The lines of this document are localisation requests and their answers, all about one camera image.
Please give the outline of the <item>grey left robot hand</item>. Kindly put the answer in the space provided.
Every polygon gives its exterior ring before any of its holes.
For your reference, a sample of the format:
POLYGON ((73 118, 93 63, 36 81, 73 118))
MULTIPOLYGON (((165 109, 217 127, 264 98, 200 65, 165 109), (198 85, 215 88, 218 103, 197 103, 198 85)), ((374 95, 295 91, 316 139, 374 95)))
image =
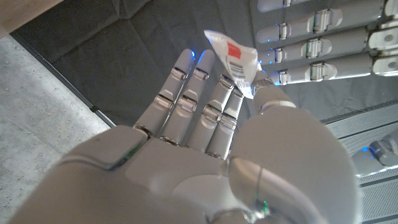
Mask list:
POLYGON ((263 69, 320 121, 397 101, 397 1, 259 1, 263 69))

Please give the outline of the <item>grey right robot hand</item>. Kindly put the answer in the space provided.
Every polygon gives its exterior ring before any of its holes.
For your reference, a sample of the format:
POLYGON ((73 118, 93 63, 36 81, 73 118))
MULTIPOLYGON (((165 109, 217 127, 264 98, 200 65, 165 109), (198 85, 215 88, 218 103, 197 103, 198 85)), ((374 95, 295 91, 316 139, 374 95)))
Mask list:
POLYGON ((64 155, 11 223, 359 223, 347 150, 268 80, 225 160, 157 137, 190 71, 204 81, 213 60, 185 49, 141 120, 64 155))

